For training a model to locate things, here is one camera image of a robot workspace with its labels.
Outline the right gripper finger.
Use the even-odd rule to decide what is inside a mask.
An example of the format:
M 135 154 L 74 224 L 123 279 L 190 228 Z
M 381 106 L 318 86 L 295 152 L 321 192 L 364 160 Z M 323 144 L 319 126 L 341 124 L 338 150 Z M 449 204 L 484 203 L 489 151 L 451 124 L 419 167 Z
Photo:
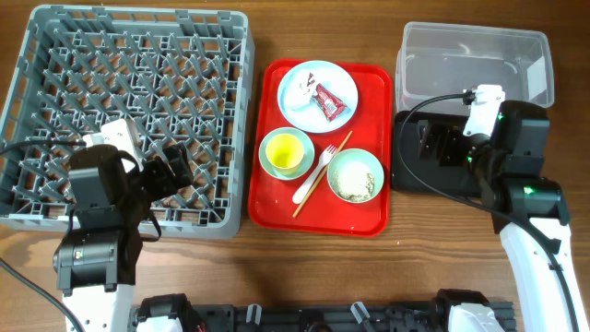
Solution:
M 445 129 L 437 148 L 437 158 L 442 167 L 457 167 L 461 165 L 460 157 L 461 132 Z
M 419 130 L 419 158 L 421 160 L 435 160 L 438 145 L 443 134 L 443 126 L 429 120 L 418 121 Z

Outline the red snack wrapper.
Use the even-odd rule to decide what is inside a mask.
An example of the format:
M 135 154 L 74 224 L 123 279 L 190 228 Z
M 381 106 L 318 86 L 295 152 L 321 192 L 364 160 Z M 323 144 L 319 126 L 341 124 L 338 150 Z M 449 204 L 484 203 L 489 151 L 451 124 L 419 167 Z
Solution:
M 347 109 L 346 103 L 317 81 L 313 73 L 308 76 L 307 87 L 311 92 L 311 100 L 321 109 L 328 122 L 335 120 Z

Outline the rice and peanut shells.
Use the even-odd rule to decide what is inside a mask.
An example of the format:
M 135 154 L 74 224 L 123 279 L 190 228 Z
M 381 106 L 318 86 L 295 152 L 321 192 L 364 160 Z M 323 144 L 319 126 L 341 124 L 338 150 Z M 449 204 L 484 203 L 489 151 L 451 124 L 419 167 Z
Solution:
M 331 180 L 336 194 L 348 202 L 364 202 L 372 197 L 374 176 L 370 168 L 360 161 L 339 165 Z

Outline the yellow plastic cup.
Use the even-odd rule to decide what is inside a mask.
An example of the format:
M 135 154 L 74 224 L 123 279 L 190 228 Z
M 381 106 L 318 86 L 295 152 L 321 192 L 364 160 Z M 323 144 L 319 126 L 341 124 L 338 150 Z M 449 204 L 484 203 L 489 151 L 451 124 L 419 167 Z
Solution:
M 303 160 L 304 147 L 293 134 L 278 134 L 267 143 L 265 155 L 277 172 L 291 175 L 297 171 Z

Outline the white napkin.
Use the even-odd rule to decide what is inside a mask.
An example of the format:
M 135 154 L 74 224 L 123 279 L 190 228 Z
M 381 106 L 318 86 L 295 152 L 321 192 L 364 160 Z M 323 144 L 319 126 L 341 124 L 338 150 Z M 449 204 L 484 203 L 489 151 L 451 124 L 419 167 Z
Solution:
M 298 76 L 297 92 L 301 99 L 309 100 L 314 92 L 314 75 L 311 72 L 302 72 Z

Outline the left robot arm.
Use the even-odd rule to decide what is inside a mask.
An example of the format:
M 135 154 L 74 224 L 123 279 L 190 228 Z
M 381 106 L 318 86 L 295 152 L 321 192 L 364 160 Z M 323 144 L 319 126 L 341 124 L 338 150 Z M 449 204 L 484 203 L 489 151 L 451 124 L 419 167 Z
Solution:
M 78 150 L 70 159 L 76 200 L 70 227 L 53 256 L 68 312 L 77 331 L 125 331 L 136 284 L 136 262 L 148 238 L 140 222 L 155 222 L 151 205 L 194 180 L 187 149 L 165 148 L 163 157 L 139 164 L 113 145 Z

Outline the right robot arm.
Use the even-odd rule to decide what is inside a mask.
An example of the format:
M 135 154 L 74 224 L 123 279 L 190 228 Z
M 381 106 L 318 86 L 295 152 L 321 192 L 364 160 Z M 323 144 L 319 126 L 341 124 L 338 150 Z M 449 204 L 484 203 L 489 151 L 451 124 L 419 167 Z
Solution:
M 470 115 L 445 120 L 445 134 L 418 104 L 401 124 L 400 147 L 416 138 L 422 157 L 438 150 L 430 170 L 405 168 L 420 185 L 456 202 L 487 211 L 515 277 L 525 328 L 589 328 L 571 258 L 570 214 L 561 186 L 541 176 L 549 134 L 546 109 L 526 101 L 477 101 L 465 97 Z

